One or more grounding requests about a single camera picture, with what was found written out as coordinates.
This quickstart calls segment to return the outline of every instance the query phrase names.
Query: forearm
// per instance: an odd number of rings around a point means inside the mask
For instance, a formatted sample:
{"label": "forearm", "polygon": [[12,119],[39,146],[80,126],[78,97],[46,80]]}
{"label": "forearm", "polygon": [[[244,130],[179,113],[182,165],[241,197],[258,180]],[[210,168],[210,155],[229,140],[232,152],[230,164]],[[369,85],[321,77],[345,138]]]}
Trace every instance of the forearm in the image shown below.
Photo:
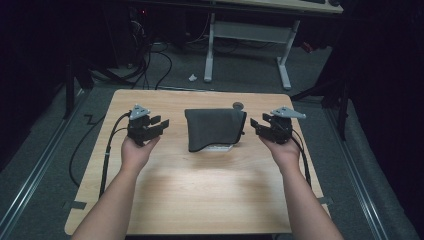
{"label": "forearm", "polygon": [[343,239],[299,169],[283,173],[283,181],[295,239]]}
{"label": "forearm", "polygon": [[137,176],[120,171],[78,226],[72,239],[124,239]]}

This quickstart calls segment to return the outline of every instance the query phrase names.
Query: gray carpet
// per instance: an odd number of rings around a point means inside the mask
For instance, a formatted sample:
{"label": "gray carpet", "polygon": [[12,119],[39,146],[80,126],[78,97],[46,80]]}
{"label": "gray carpet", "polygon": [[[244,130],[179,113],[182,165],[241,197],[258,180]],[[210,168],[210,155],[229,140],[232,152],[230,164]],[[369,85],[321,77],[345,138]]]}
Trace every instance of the gray carpet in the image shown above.
{"label": "gray carpet", "polygon": [[[214,80],[203,82],[205,49],[203,45],[191,45],[184,51],[169,46],[163,53],[172,59],[172,69],[161,83],[161,88],[186,88],[213,91],[284,93],[294,95],[312,87],[322,66],[331,52],[330,49],[317,50],[311,54],[294,48],[287,62],[287,69],[292,80],[293,89],[285,91],[279,78],[274,57],[262,56],[251,47],[231,46],[217,49],[215,54]],[[272,55],[275,51],[263,48]],[[164,45],[155,46],[156,50]],[[233,51],[230,54],[221,52]],[[147,80],[150,89],[167,72],[169,61],[160,54],[151,55]],[[119,74],[127,69],[116,71]],[[188,78],[195,74],[198,80],[190,82]],[[137,89],[143,88],[143,80]],[[77,187],[72,183],[68,166],[79,141],[89,131],[91,123],[98,121],[105,113],[116,89],[125,88],[109,82],[96,82],[95,88],[81,105],[68,131],[53,153],[51,164],[24,211],[14,225],[10,239],[68,239],[64,233],[69,209],[64,203],[72,201]],[[358,196],[347,174],[344,155],[339,147],[337,136],[332,130],[325,112],[321,109],[319,97],[308,97],[295,102],[295,109],[305,113],[306,120],[300,120],[302,132],[308,145],[324,195],[334,201],[329,206],[334,222],[346,239],[374,239],[374,235],[362,210]],[[0,216],[4,216],[25,182],[32,168],[43,153],[51,136],[59,126],[64,115],[64,90],[59,92],[50,108],[34,124],[30,136],[21,146],[19,152],[7,168],[0,174]],[[75,154],[72,172],[80,181],[84,173],[91,150],[94,147],[100,125],[87,135]],[[418,239],[414,228],[404,216],[395,195],[381,172],[375,157],[369,149],[365,136],[356,119],[352,105],[349,106],[349,118],[346,125],[347,145],[354,157],[363,181],[366,183],[376,209],[381,217],[389,239]],[[289,234],[277,236],[278,239],[291,239]]]}

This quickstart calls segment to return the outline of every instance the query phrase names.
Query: black fabric object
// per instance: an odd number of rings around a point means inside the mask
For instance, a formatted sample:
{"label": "black fabric object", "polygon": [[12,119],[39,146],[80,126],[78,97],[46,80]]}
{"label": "black fabric object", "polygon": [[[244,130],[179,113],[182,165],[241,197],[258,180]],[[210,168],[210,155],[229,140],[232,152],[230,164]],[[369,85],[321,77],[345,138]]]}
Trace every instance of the black fabric object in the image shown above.
{"label": "black fabric object", "polygon": [[246,115],[230,108],[186,109],[189,152],[198,152],[210,144],[238,143]]}

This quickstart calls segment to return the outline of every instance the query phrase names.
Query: human arm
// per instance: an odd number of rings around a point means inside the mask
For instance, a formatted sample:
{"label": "human arm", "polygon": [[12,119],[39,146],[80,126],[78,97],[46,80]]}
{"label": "human arm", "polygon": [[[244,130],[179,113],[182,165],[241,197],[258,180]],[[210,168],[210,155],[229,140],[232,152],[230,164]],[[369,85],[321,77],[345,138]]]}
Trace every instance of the human arm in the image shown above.
{"label": "human arm", "polygon": [[289,221],[295,239],[343,239],[318,202],[299,167],[299,148],[293,140],[276,144],[260,137],[283,176]]}
{"label": "human arm", "polygon": [[144,147],[126,137],[121,147],[122,165],[102,197],[90,210],[72,239],[124,239],[127,233],[137,177],[149,160],[159,137]]}

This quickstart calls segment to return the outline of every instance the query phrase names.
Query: hand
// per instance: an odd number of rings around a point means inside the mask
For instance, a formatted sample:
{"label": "hand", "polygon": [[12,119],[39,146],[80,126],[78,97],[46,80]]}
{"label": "hand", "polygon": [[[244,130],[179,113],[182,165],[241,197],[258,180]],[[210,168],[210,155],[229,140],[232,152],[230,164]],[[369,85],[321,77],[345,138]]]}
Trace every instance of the hand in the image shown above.
{"label": "hand", "polygon": [[143,147],[138,146],[134,140],[125,137],[121,147],[121,171],[130,172],[138,176],[141,169],[149,160],[150,153],[159,142],[160,137],[150,140]]}
{"label": "hand", "polygon": [[284,171],[300,171],[300,149],[292,139],[281,145],[273,143],[263,137],[259,137],[259,139],[261,139],[265,146],[271,151],[272,157],[282,174]]}

